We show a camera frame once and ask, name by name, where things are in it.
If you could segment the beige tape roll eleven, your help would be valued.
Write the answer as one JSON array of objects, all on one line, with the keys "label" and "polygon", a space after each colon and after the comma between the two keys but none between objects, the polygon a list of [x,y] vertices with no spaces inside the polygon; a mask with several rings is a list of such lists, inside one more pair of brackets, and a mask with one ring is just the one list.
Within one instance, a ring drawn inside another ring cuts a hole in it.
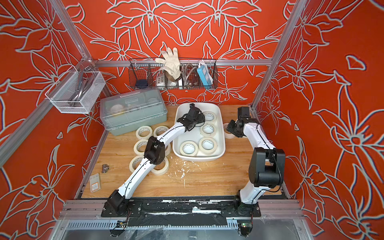
[{"label": "beige tape roll eleven", "polygon": [[228,131],[228,125],[229,125],[229,123],[224,123],[223,124],[224,132],[225,132],[225,138],[226,139],[233,139],[236,136]]}]

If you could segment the beige tape roll ten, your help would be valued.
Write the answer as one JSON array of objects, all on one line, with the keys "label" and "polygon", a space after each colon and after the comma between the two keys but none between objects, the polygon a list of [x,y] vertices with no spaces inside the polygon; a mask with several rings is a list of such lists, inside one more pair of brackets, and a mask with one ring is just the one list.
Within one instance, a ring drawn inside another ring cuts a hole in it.
[{"label": "beige tape roll ten", "polygon": [[213,138],[215,134],[217,133],[217,129],[212,124],[204,124],[201,128],[201,135],[204,137],[210,137]]}]

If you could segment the beige tape roll twelve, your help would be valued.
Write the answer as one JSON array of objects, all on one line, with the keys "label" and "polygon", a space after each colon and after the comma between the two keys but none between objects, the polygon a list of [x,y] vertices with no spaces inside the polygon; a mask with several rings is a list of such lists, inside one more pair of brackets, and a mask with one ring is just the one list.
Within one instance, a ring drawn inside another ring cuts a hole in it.
[{"label": "beige tape roll twelve", "polygon": [[193,141],[185,141],[180,146],[180,153],[183,156],[194,157],[199,150],[198,145]]}]

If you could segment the beige tape roll one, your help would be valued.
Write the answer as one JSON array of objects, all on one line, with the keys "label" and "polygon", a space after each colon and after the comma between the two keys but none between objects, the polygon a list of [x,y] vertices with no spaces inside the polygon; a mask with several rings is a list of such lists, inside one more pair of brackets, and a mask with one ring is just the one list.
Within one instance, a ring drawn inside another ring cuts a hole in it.
[{"label": "beige tape roll one", "polygon": [[169,128],[167,126],[158,126],[154,129],[154,132],[153,132],[154,137],[158,137],[158,136],[164,134],[168,130],[169,130]]}]

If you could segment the beige tape roll nine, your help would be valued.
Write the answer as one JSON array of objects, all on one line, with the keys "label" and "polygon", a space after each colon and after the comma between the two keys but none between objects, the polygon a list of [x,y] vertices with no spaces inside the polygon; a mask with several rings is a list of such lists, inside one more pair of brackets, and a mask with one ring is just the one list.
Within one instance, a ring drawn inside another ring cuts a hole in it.
[{"label": "beige tape roll nine", "polygon": [[154,175],[156,175],[156,176],[162,176],[162,175],[164,175],[165,173],[167,173],[167,171],[168,171],[169,168],[170,168],[170,164],[169,164],[169,160],[168,160],[168,158],[165,157],[164,160],[163,160],[163,162],[165,163],[165,165],[164,165],[161,169],[157,170],[156,168],[153,168],[153,169],[151,170],[151,172],[152,172]]}]

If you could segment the beige tape roll two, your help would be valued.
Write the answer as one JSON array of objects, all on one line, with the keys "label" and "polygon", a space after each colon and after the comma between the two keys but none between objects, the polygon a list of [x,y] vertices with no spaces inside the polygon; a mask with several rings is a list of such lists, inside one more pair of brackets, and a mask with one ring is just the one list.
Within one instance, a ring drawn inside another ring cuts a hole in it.
[{"label": "beige tape roll two", "polygon": [[146,139],[142,139],[142,140],[137,141],[135,143],[135,145],[134,145],[134,152],[137,155],[142,155],[143,156],[144,153],[145,153],[147,144],[148,144],[148,140],[146,140]]}]

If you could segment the beige tape roll three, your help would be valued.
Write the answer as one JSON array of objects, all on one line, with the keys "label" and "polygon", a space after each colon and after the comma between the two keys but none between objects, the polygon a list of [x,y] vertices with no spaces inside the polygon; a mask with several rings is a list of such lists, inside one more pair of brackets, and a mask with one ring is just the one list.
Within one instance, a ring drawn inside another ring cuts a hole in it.
[{"label": "beige tape roll three", "polygon": [[131,162],[130,162],[130,165],[129,165],[129,169],[132,173],[135,172],[135,170],[138,168],[138,166],[140,165],[140,163],[142,162],[144,156],[140,155],[140,156],[135,156]]}]

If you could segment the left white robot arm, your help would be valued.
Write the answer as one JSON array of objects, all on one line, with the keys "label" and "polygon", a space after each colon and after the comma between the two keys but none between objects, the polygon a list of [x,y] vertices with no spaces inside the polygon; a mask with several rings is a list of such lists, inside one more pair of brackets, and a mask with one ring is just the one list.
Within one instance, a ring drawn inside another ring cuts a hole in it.
[{"label": "left white robot arm", "polygon": [[136,188],[147,176],[147,174],[160,165],[165,159],[166,146],[175,138],[191,131],[199,124],[205,123],[204,114],[199,112],[195,116],[184,114],[177,122],[165,133],[158,137],[150,137],[144,152],[144,157],[138,168],[130,177],[107,199],[106,206],[112,208],[113,212],[122,215],[127,209],[127,203],[135,192]]}]

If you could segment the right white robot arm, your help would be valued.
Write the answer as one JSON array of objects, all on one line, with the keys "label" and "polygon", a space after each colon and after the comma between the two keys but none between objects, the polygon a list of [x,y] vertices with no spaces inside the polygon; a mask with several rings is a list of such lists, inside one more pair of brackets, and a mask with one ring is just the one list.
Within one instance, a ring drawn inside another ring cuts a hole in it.
[{"label": "right white robot arm", "polygon": [[266,137],[261,124],[252,119],[230,121],[227,131],[238,138],[246,137],[253,154],[249,165],[249,181],[239,191],[242,205],[253,206],[265,192],[275,192],[284,181],[285,152],[277,149]]}]

